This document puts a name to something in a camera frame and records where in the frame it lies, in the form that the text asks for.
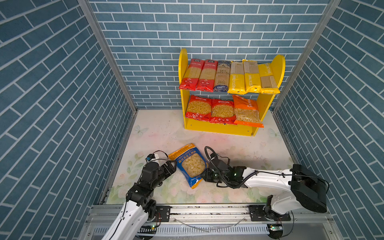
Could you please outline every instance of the aluminum frame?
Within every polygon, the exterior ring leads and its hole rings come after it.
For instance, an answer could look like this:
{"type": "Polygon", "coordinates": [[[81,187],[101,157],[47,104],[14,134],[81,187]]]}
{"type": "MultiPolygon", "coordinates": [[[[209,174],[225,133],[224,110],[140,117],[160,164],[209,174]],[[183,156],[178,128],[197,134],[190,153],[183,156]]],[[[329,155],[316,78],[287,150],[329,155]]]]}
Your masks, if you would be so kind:
{"type": "MultiPolygon", "coordinates": [[[[239,225],[247,226],[255,223],[265,224],[270,221],[252,222],[249,215],[249,205],[265,204],[158,204],[171,206],[169,222],[162,225],[182,224],[233,224],[242,220],[239,225]]],[[[93,205],[87,220],[80,233],[79,240],[90,240],[93,231],[100,226],[108,228],[121,211],[122,204],[118,205],[93,205]]],[[[335,222],[330,213],[314,213],[306,209],[293,212],[295,223],[322,223],[327,231],[329,240],[341,240],[335,222]]]]}
{"type": "Polygon", "coordinates": [[[107,40],[104,37],[104,34],[100,28],[100,25],[96,19],[95,13],[92,10],[92,7],[88,0],[78,0],[80,4],[80,8],[84,13],[85,18],[87,19],[89,25],[91,26],[91,29],[96,37],[97,42],[99,43],[101,50],[103,51],[105,58],[107,59],[107,62],[109,63],[113,74],[115,75],[117,82],[119,83],[119,86],[127,99],[130,107],[132,108],[133,112],[137,112],[137,107],[131,97],[131,94],[129,93],[127,89],[127,85],[125,84],[124,78],[121,75],[120,69],[116,63],[115,58],[113,57],[113,54],[111,52],[111,49],[109,48],[107,44],[107,40]]]}
{"type": "Polygon", "coordinates": [[[291,75],[288,77],[282,92],[280,93],[276,103],[273,105],[274,111],[277,111],[280,108],[281,103],[283,102],[285,96],[288,94],[293,83],[296,81],[297,76],[299,75],[310,53],[312,52],[312,49],[315,47],[317,41],[319,40],[321,34],[323,33],[325,27],[327,26],[329,20],[331,19],[340,1],[341,0],[330,0],[328,5],[324,9],[324,12],[320,18],[319,23],[316,25],[315,29],[313,30],[313,33],[310,39],[308,40],[308,43],[305,46],[303,53],[300,55],[297,61],[297,64],[296,66],[294,66],[291,75]]]}

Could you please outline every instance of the red pasta package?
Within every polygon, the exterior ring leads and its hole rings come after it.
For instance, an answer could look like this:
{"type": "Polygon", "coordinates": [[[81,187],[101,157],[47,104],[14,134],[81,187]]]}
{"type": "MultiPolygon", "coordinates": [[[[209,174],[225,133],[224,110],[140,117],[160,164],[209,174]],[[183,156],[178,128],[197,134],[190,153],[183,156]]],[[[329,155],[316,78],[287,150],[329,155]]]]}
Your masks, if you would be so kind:
{"type": "Polygon", "coordinates": [[[211,93],[214,91],[216,69],[217,61],[205,60],[196,90],[211,93]]]}
{"type": "Polygon", "coordinates": [[[199,81],[201,69],[203,69],[204,61],[200,59],[191,59],[187,70],[185,71],[183,80],[180,83],[179,89],[189,89],[196,91],[196,85],[199,81]]]}
{"type": "Polygon", "coordinates": [[[212,99],[212,113],[209,122],[236,125],[235,120],[232,101],[212,99]]]}
{"type": "Polygon", "coordinates": [[[203,122],[209,122],[209,119],[211,118],[211,110],[212,99],[200,98],[191,95],[185,117],[203,122]]]}

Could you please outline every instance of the metal corner post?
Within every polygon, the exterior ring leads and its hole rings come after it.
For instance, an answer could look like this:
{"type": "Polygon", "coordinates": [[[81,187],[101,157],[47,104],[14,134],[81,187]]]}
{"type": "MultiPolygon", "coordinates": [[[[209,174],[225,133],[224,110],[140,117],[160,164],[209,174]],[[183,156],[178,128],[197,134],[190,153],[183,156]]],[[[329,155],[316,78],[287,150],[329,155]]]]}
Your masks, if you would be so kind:
{"type": "Polygon", "coordinates": [[[125,98],[127,99],[130,107],[132,108],[133,112],[137,112],[137,108],[135,106],[135,103],[131,97],[131,95],[128,92],[127,86],[124,82],[124,78],[121,75],[121,72],[119,70],[119,67],[115,61],[115,58],[112,55],[111,49],[108,46],[107,40],[104,37],[103,32],[101,31],[100,25],[96,19],[95,14],[93,13],[92,7],[89,3],[89,0],[78,0],[80,4],[80,8],[84,13],[85,18],[87,19],[89,25],[91,26],[91,29],[119,83],[119,86],[124,93],[125,98]]]}
{"type": "Polygon", "coordinates": [[[297,76],[299,75],[299,72],[303,68],[303,66],[304,66],[305,62],[307,61],[310,53],[312,52],[312,49],[314,48],[317,41],[319,40],[321,34],[323,33],[325,27],[327,26],[329,20],[331,19],[332,15],[335,12],[340,1],[341,0],[330,0],[328,5],[324,9],[323,15],[321,16],[319,23],[316,25],[315,29],[313,30],[313,33],[312,33],[310,39],[308,40],[308,43],[305,46],[303,53],[300,55],[296,66],[293,68],[291,75],[288,77],[287,83],[284,86],[282,93],[280,94],[279,98],[277,99],[277,102],[273,105],[273,111],[274,112],[276,112],[279,109],[279,107],[281,106],[281,103],[283,102],[285,96],[288,94],[288,91],[290,90],[293,83],[295,82],[297,76]]]}

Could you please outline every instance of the yellow shelf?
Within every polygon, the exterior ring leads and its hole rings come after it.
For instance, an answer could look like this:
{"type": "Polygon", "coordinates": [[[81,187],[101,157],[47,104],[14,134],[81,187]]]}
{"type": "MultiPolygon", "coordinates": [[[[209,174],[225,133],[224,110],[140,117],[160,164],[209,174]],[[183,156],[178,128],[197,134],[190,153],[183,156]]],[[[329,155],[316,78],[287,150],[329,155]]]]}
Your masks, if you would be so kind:
{"type": "MultiPolygon", "coordinates": [[[[185,71],[188,67],[188,54],[187,50],[183,48],[179,56],[179,83],[183,79],[185,71]]],[[[277,55],[272,63],[271,68],[273,76],[275,77],[277,87],[280,87],[284,72],[285,72],[285,58],[282,55],[277,55]]],[[[185,113],[187,111],[188,101],[189,101],[189,90],[180,90],[181,93],[181,103],[183,107],[184,114],[184,128],[188,130],[196,131],[205,131],[205,132],[217,132],[217,133],[226,133],[226,134],[235,134],[242,136],[254,136],[257,133],[258,127],[249,127],[244,125],[224,125],[210,122],[202,122],[194,119],[186,118],[185,113]]],[[[259,107],[259,116],[260,120],[264,120],[264,117],[271,106],[273,99],[276,94],[263,94],[260,93],[257,97],[257,106],[259,107]]]]}

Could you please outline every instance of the spaghetti package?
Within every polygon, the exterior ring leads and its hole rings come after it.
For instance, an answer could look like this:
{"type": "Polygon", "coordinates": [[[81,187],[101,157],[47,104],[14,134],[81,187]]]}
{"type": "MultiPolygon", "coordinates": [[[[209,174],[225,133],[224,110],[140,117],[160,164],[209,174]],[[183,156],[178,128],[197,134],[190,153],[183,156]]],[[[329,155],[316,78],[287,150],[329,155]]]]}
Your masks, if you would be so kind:
{"type": "Polygon", "coordinates": [[[231,69],[230,61],[219,61],[215,76],[215,92],[228,92],[229,73],[231,69]]]}
{"type": "Polygon", "coordinates": [[[180,83],[179,89],[196,90],[197,82],[199,81],[201,69],[204,66],[204,61],[200,59],[191,59],[191,63],[185,71],[184,77],[180,83]]]}
{"type": "Polygon", "coordinates": [[[235,124],[235,120],[236,116],[233,111],[232,101],[212,99],[212,115],[209,122],[235,124]]]}
{"type": "Polygon", "coordinates": [[[177,161],[177,167],[184,174],[192,189],[198,186],[203,179],[200,174],[208,167],[208,163],[193,143],[171,153],[169,159],[177,161]]]}
{"type": "Polygon", "coordinates": [[[244,67],[241,62],[231,62],[228,93],[246,94],[244,84],[244,67]]]}
{"type": "Polygon", "coordinates": [[[257,61],[243,59],[243,64],[245,91],[247,93],[259,93],[262,86],[257,61]]]}
{"type": "Polygon", "coordinates": [[[217,61],[206,60],[203,70],[201,71],[199,82],[197,83],[196,90],[213,92],[215,75],[216,75],[217,61]]]}
{"type": "Polygon", "coordinates": [[[260,64],[259,71],[262,83],[261,93],[279,94],[280,90],[277,87],[270,63],[260,64]]]}
{"type": "Polygon", "coordinates": [[[211,118],[211,110],[212,99],[200,98],[195,95],[191,95],[185,117],[203,122],[209,122],[209,119],[211,118]]]}
{"type": "Polygon", "coordinates": [[[235,105],[236,124],[251,127],[264,127],[260,122],[259,108],[255,100],[245,99],[240,96],[233,95],[233,103],[235,105]]]}

